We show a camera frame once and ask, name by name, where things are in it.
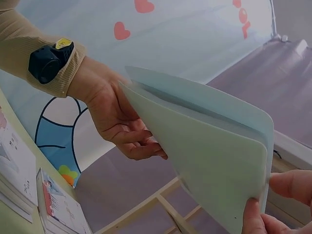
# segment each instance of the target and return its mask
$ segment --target hand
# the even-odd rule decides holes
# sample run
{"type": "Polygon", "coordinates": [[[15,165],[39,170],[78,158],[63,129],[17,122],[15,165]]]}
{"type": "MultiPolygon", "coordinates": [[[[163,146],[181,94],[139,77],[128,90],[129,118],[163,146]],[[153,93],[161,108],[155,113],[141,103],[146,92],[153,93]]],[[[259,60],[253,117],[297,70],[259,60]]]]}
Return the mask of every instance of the hand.
{"type": "MultiPolygon", "coordinates": [[[[312,211],[312,171],[293,170],[286,173],[272,174],[272,190],[288,198],[294,198],[312,211]]],[[[242,234],[311,234],[312,222],[299,230],[291,230],[284,223],[267,214],[260,214],[258,201],[247,201],[243,216],[242,234]]]]}
{"type": "Polygon", "coordinates": [[[114,143],[128,158],[140,160],[154,155],[167,159],[161,146],[151,139],[119,82],[127,80],[106,65],[85,57],[68,95],[86,103],[99,134],[114,143]]]}

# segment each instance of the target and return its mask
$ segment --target light blue folder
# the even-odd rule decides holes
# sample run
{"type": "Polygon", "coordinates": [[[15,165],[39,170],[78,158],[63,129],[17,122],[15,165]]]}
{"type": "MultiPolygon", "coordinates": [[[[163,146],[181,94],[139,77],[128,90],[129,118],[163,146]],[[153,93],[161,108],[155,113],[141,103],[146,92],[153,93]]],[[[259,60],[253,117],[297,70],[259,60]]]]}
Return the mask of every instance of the light blue folder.
{"type": "Polygon", "coordinates": [[[231,234],[249,197],[265,210],[273,121],[264,111],[187,79],[126,67],[121,87],[168,154],[184,189],[231,234]]]}

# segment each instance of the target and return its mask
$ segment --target wrist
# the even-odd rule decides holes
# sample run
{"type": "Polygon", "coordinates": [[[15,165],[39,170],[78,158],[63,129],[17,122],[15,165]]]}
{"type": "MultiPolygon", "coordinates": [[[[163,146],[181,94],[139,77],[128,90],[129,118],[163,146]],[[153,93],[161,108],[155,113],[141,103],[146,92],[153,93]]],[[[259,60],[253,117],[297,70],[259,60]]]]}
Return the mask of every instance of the wrist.
{"type": "Polygon", "coordinates": [[[98,75],[96,63],[98,62],[87,56],[83,59],[68,88],[68,96],[88,104],[107,86],[106,74],[104,72],[102,76],[98,75]]]}

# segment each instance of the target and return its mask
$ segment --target yellow button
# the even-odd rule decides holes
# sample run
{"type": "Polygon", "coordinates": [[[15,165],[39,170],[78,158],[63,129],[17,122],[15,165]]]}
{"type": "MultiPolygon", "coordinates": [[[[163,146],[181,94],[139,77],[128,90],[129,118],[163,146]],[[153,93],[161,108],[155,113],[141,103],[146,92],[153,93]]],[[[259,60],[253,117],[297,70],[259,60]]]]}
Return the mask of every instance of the yellow button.
{"type": "Polygon", "coordinates": [[[61,48],[69,46],[71,43],[72,43],[71,40],[66,39],[66,38],[61,38],[60,40],[57,41],[55,48],[59,50],[61,48]]]}

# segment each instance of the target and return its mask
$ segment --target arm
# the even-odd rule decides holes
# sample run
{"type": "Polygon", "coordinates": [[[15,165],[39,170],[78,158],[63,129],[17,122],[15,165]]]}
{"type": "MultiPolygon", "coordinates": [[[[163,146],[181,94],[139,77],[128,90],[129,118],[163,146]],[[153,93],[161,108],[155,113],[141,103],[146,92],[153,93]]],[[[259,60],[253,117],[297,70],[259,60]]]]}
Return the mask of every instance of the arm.
{"type": "Polygon", "coordinates": [[[42,33],[14,8],[19,0],[0,0],[0,69],[22,78],[33,87],[56,97],[67,96],[68,87],[82,63],[86,50],[75,48],[67,64],[48,84],[40,84],[28,71],[30,54],[44,45],[53,45],[61,37],[42,33]]]}

